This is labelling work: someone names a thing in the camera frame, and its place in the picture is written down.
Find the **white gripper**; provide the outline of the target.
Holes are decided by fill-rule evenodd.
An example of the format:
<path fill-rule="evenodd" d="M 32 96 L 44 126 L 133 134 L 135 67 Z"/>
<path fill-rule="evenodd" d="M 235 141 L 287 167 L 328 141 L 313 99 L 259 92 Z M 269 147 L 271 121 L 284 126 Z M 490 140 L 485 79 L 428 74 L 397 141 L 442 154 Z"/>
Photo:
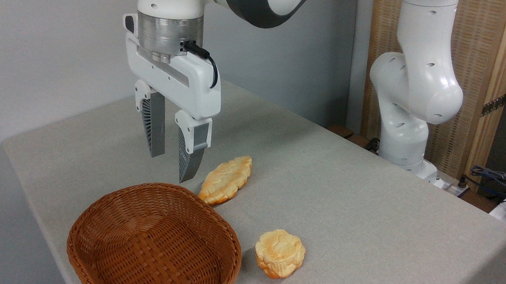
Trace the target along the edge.
<path fill-rule="evenodd" d="M 221 85 L 214 79 L 210 61 L 186 53 L 169 62 L 157 61 L 139 43 L 136 14 L 125 14 L 122 22 L 126 53 L 135 87 L 135 107 L 141 113 L 147 145 L 152 157 L 165 153 L 165 97 L 181 108 L 175 115 L 178 126 L 179 182 L 192 180 L 205 149 L 211 146 L 211 117 L 221 110 Z"/>

